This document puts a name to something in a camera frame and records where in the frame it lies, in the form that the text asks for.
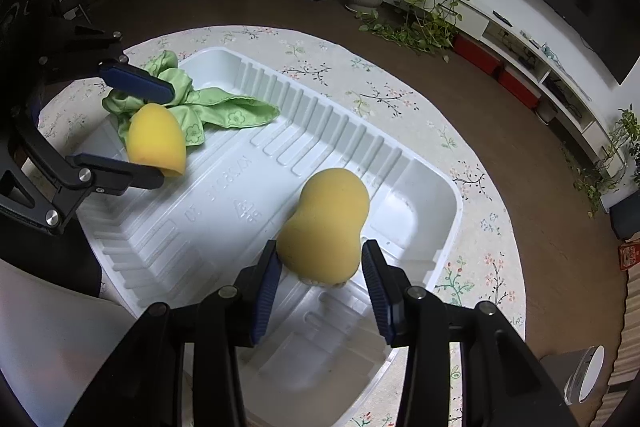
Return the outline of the tan gourd-shaped sponge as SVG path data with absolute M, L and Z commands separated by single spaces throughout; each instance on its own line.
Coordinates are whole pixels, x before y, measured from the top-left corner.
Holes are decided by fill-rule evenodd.
M 281 262 L 307 279 L 348 281 L 360 265 L 360 233 L 369 208 L 367 187 L 355 173 L 344 168 L 315 173 L 278 234 Z

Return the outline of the grey trash can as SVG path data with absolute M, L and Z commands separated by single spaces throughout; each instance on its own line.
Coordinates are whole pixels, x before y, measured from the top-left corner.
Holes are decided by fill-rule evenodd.
M 567 405 L 584 403 L 602 371 L 605 347 L 590 346 L 586 349 L 545 355 L 540 359 Z

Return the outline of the green cloth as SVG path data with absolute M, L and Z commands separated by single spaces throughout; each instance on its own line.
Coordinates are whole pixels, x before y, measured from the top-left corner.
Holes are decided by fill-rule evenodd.
M 270 124 L 280 115 L 277 106 L 247 95 L 235 95 L 220 88 L 196 90 L 192 78 L 178 67 L 178 57 L 165 50 L 143 67 L 174 87 L 175 98 L 165 107 L 174 115 L 186 140 L 186 146 L 205 141 L 205 126 L 221 129 L 246 129 Z

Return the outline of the floral round tablecloth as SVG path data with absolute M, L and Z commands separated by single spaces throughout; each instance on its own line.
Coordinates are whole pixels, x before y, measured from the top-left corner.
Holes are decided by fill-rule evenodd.
M 186 173 L 157 191 L 93 195 L 78 218 L 107 281 L 133 314 L 195 303 L 255 257 L 304 182 L 342 167 L 367 187 L 364 239 L 446 303 L 488 300 L 526 329 L 508 210 L 474 150 L 439 110 L 375 60 L 287 29 L 212 26 L 132 46 L 142 66 L 177 54 L 195 89 L 277 106 L 267 126 L 209 129 Z M 241 355 L 255 426 L 389 426 L 405 355 L 378 335 L 362 277 L 321 288 L 284 273 L 267 336 Z

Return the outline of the white tv console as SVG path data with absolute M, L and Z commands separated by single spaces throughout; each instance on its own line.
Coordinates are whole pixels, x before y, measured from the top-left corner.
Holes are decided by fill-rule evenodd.
M 611 142 L 608 125 L 596 111 L 590 96 L 501 13 L 486 5 L 465 1 L 459 8 L 463 20 L 457 28 L 500 55 L 520 73 L 527 87 L 539 90 L 570 123 L 570 131 L 587 154 L 599 161 L 609 176 L 620 176 L 627 167 L 624 154 Z

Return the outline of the large leaf plant right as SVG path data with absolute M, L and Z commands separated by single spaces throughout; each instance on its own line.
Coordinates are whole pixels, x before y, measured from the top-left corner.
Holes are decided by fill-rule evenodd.
M 614 234 L 622 241 L 628 241 L 639 232 L 639 117 L 632 105 L 620 110 L 620 118 L 614 124 L 612 143 L 616 150 L 621 148 L 632 161 L 634 172 L 631 181 L 636 189 L 610 209 Z

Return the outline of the beige curtain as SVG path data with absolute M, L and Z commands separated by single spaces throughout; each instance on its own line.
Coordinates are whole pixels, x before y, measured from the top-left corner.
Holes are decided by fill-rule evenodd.
M 640 360 L 640 281 L 639 267 L 628 272 L 627 298 L 625 301 L 624 327 L 620 334 L 609 386 L 630 383 L 639 373 Z

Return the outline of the white braided rope pad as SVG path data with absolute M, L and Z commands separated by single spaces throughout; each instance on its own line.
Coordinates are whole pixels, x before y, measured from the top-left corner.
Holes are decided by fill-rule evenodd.
M 342 288 L 348 282 L 348 281 L 343 281 L 343 282 L 340 282 L 340 283 L 323 283 L 323 282 L 307 279 L 307 277 L 301 277 L 300 275 L 298 276 L 298 280 L 299 280 L 300 283 L 303 283 L 303 284 L 305 284 L 307 286 L 320 287 L 320 288 L 324 288 L 324 289 Z

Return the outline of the white plastic tray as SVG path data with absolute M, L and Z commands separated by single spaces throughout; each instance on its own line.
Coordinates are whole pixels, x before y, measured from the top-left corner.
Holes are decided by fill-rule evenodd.
M 294 211 L 308 178 L 358 176 L 370 196 L 362 239 L 433 289 L 454 245 L 462 198 L 446 174 L 373 124 L 239 53 L 208 48 L 181 63 L 196 89 L 277 106 L 267 126 L 210 130 L 186 172 L 157 190 L 94 194 L 77 211 L 96 259 L 133 314 L 203 300 L 255 262 Z M 366 283 L 324 289 L 282 274 L 266 335 L 239 354 L 248 418 L 258 426 L 341 426 L 394 352 L 378 333 Z

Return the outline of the translucent plastic container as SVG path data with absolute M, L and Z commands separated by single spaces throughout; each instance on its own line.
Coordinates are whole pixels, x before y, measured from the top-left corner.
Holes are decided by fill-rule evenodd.
M 1 263 L 1 373 L 38 426 L 61 426 L 132 325 L 111 301 Z

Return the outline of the trailing vine plant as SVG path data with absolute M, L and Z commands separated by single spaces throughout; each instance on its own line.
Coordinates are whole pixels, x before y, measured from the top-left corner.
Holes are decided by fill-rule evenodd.
M 417 54 L 445 54 L 454 45 L 457 24 L 463 20 L 459 8 L 469 0 L 396 0 L 393 20 L 376 9 L 356 12 L 359 29 Z

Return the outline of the red box on floor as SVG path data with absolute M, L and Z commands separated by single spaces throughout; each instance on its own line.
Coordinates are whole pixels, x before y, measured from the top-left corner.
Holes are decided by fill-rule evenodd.
M 618 259 L 620 259 L 620 269 L 627 271 L 640 263 L 640 241 L 623 243 L 618 247 Z

